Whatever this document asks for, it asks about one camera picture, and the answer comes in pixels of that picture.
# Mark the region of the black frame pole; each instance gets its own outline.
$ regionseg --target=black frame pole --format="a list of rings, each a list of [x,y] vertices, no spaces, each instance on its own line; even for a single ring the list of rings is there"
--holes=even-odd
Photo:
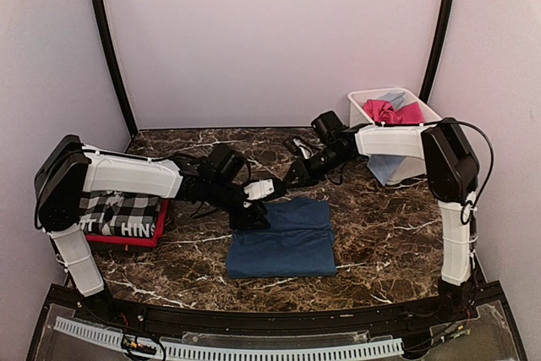
[[[118,67],[117,55],[112,44],[111,31],[109,30],[109,24],[107,22],[105,4],[103,0],[92,0],[92,5],[94,6],[96,23],[100,32],[101,46],[103,47],[103,53],[105,54],[107,67],[109,68],[109,74],[111,75],[112,85],[117,94],[118,104],[120,105],[124,122],[128,127],[129,134],[133,138],[139,130],[137,129],[134,113],[129,105],[128,94],[126,93],[122,75],[120,74],[120,68]]]
[[[447,25],[449,24],[449,17],[451,16],[452,3],[453,0],[441,0],[440,13],[438,15],[438,23],[436,24],[432,49],[430,50],[429,63],[426,67],[423,86],[421,86],[421,92],[419,93],[419,99],[425,103],[429,101],[430,91],[432,90],[436,72],[438,71],[441,51],[443,50],[445,41],[445,33],[447,32]]]

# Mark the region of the stack of folded clothes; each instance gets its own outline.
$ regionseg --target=stack of folded clothes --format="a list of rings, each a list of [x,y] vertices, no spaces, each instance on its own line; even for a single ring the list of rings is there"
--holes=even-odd
[[[336,274],[327,202],[296,198],[265,207],[270,228],[233,234],[226,261],[230,278]]]
[[[146,194],[83,193],[79,223],[93,250],[147,251],[163,234],[167,206]]]

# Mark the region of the curved black frame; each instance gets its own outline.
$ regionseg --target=curved black frame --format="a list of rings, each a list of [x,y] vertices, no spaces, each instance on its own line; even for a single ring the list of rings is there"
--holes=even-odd
[[[419,99],[425,103],[428,103],[429,101],[430,92],[432,91],[436,72],[438,71],[438,65],[440,64],[441,52],[443,51],[452,4],[453,0],[441,0],[440,13],[438,14],[438,23],[436,24],[432,48],[430,49],[429,62],[426,67],[426,72],[424,73],[421,92],[419,93]]]
[[[51,304],[75,310],[75,317],[103,324],[80,308],[79,293],[74,289],[51,285],[41,307],[27,361],[35,359],[41,333]],[[499,282],[479,283],[476,304],[499,300],[505,312],[519,359],[527,361],[516,322]],[[430,318],[404,318],[404,312],[431,309],[438,298],[425,298],[404,304],[387,304],[370,308],[330,310],[305,313],[238,313],[209,310],[176,309],[128,300],[113,299],[115,309],[121,310],[129,325],[158,336],[181,338],[185,332],[223,334],[229,336],[302,336],[352,331],[368,331],[371,337],[393,335],[402,338],[407,346],[430,337],[429,328],[440,320]]]
[[[139,130],[135,123],[134,113],[129,105],[128,94],[124,87],[122,75],[120,74],[120,68],[118,67],[117,54],[115,53],[114,45],[112,44],[111,30],[109,29],[109,23],[107,22],[107,13],[105,10],[105,3],[103,0],[92,0],[94,6],[94,15],[96,16],[96,23],[98,31],[100,32],[101,46],[103,47],[103,53],[107,61],[107,67],[109,68],[109,74],[111,75],[112,85],[117,94],[118,104],[124,117],[126,127],[128,127],[129,135],[133,138]]]
[[[434,84],[434,78],[440,63],[441,52],[445,41],[445,33],[447,32],[447,25],[449,23],[449,17],[451,15],[451,5],[453,0],[441,0],[440,12],[438,15],[438,22],[436,24],[436,30],[434,33],[434,40],[430,49],[429,61],[427,64],[426,72],[424,75],[423,85],[419,94],[419,98],[428,102],[430,91]],[[135,122],[134,113],[129,104],[126,88],[120,74],[118,67],[117,54],[115,53],[114,45],[111,38],[111,29],[107,22],[107,13],[105,10],[104,0],[92,0],[94,6],[94,14],[96,15],[96,23],[100,32],[101,45],[103,47],[103,53],[107,60],[107,66],[109,68],[109,74],[111,75],[112,84],[117,94],[118,104],[122,110],[124,122],[128,127],[128,131],[132,138],[139,132],[137,124]]]

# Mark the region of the folded clothing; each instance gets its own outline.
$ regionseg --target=folded clothing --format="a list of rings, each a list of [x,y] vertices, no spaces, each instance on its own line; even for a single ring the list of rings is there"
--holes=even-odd
[[[80,221],[87,234],[153,238],[161,198],[122,192],[83,193]]]
[[[270,228],[233,234],[226,260],[230,278],[336,274],[327,202],[299,197],[265,207]]]
[[[404,92],[386,93],[377,100],[368,100],[363,105],[364,111],[375,122],[388,124],[419,124],[424,121],[423,113],[418,103],[405,105]],[[371,156],[368,163],[369,170],[382,185],[386,185],[391,176],[402,162],[404,156]]]

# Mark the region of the white cable tray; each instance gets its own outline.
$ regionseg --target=white cable tray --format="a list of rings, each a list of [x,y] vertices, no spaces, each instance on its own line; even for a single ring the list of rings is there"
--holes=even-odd
[[[87,325],[82,321],[57,317],[54,330],[100,347],[122,351],[122,332],[116,328]],[[140,338],[139,342],[157,348],[153,359],[162,358],[161,349],[152,340]],[[351,346],[291,350],[199,347],[167,340],[162,340],[161,343],[166,349],[167,360],[170,361],[363,361],[404,354],[401,338]]]

